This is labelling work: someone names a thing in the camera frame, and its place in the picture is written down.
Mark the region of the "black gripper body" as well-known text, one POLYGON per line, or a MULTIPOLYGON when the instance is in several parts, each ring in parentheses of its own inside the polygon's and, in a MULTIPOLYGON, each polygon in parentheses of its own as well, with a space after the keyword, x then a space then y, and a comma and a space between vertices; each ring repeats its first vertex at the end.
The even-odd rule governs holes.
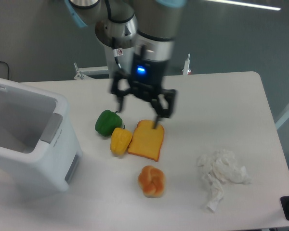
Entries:
POLYGON ((135 54, 130 73, 124 69, 114 73, 111 94, 132 94, 150 103, 160 118, 170 118, 174 111, 177 90, 162 87, 163 71, 167 63, 150 61, 135 54))

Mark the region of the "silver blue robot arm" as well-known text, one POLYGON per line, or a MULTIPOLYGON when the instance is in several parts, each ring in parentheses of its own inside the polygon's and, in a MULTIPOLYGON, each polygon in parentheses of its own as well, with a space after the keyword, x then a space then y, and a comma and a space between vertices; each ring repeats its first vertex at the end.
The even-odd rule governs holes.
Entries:
POLYGON ((164 89, 162 80, 185 5, 184 0, 66 1, 77 23, 94 24, 99 40, 112 49, 110 91, 119 105, 132 94, 151 104, 156 122, 174 110, 176 90, 164 89))

